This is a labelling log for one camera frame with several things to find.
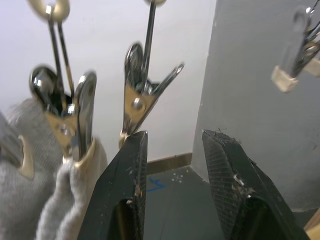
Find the gray floor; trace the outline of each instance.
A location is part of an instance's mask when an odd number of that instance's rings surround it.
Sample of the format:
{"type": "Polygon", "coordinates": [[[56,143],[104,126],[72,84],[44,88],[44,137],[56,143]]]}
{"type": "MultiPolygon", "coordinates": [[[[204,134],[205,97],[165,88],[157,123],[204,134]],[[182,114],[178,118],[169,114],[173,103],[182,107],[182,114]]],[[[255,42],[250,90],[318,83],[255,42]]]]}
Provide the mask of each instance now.
{"type": "MultiPolygon", "coordinates": [[[[314,212],[294,213],[297,223],[314,212]]],[[[147,176],[144,240],[225,240],[210,185],[189,166],[147,176]]]]}

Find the brown baseboard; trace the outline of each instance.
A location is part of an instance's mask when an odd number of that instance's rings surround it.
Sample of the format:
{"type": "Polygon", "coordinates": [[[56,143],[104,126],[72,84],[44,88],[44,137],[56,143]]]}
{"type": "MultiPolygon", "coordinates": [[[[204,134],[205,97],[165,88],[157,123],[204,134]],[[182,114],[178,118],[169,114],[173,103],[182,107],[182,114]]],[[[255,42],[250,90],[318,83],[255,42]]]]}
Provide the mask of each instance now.
{"type": "Polygon", "coordinates": [[[191,164],[192,152],[170,156],[147,163],[147,174],[158,174],[171,169],[189,166],[191,164]]]}

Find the gray wall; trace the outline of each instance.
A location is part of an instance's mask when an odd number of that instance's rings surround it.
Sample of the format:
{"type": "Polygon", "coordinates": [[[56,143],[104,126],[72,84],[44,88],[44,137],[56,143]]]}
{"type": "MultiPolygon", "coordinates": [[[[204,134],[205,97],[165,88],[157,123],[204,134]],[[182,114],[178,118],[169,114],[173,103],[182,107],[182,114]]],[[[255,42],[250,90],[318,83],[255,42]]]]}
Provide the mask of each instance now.
{"type": "Polygon", "coordinates": [[[288,94],[270,79],[295,8],[313,2],[217,0],[191,163],[204,179],[202,129],[220,129],[242,142],[291,208],[320,206],[320,79],[304,72],[288,94]]]}

